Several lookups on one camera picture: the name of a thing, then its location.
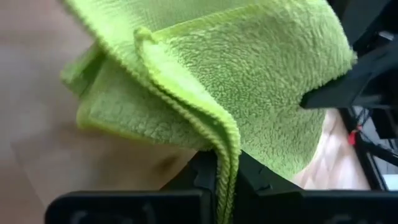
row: black machine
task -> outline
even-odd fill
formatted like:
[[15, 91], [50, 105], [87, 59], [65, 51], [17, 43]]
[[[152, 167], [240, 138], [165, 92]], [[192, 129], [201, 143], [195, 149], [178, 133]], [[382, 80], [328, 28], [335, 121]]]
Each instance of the black machine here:
[[[397, 139], [398, 1], [329, 1], [358, 53], [345, 76], [308, 92], [303, 108], [339, 108], [348, 132], [358, 125], [352, 106], [373, 111], [381, 138]], [[398, 156], [356, 136], [358, 157], [369, 154], [398, 166]], [[398, 194], [378, 191], [307, 191], [283, 179], [246, 153], [239, 158], [232, 223], [397, 223]], [[372, 166], [362, 162], [364, 170]], [[73, 192], [53, 201], [46, 224], [215, 223], [216, 156], [198, 152], [160, 191]]]

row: light wooden floor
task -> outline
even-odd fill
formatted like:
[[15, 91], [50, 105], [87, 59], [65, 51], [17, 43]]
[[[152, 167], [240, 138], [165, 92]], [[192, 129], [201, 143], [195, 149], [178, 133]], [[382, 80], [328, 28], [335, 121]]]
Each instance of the light wooden floor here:
[[[158, 189], [193, 156], [76, 130], [76, 100], [58, 73], [90, 43], [55, 0], [0, 1], [2, 223], [42, 223], [45, 206], [71, 190]], [[335, 111], [313, 162], [294, 182], [307, 189], [368, 187]]]

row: green microfiber towel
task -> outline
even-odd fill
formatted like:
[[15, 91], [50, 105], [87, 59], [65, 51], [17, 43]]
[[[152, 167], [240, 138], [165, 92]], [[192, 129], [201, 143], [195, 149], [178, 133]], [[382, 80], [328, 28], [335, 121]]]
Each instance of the green microfiber towel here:
[[285, 178], [313, 156], [324, 112], [302, 95], [356, 60], [324, 0], [65, 0], [96, 43], [62, 73], [78, 124], [218, 156], [230, 222], [241, 149]]

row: towel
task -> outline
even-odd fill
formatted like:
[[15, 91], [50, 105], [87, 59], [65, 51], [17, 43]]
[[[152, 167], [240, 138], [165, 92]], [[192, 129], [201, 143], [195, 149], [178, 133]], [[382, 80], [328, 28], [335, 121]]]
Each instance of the towel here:
[[324, 0], [65, 0], [95, 43], [62, 81], [77, 123], [218, 156], [217, 222], [231, 221], [241, 150], [290, 178], [324, 111], [302, 95], [355, 63]]

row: wooden surface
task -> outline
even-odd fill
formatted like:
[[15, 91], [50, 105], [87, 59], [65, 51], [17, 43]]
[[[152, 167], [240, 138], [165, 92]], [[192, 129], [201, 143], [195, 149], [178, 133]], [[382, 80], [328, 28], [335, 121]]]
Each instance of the wooden surface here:
[[[0, 1], [2, 223], [43, 223], [45, 206], [71, 190], [158, 189], [193, 156], [76, 130], [77, 102], [58, 74], [90, 43], [54, 0]], [[294, 182], [307, 189], [367, 188], [333, 111], [313, 162]]]

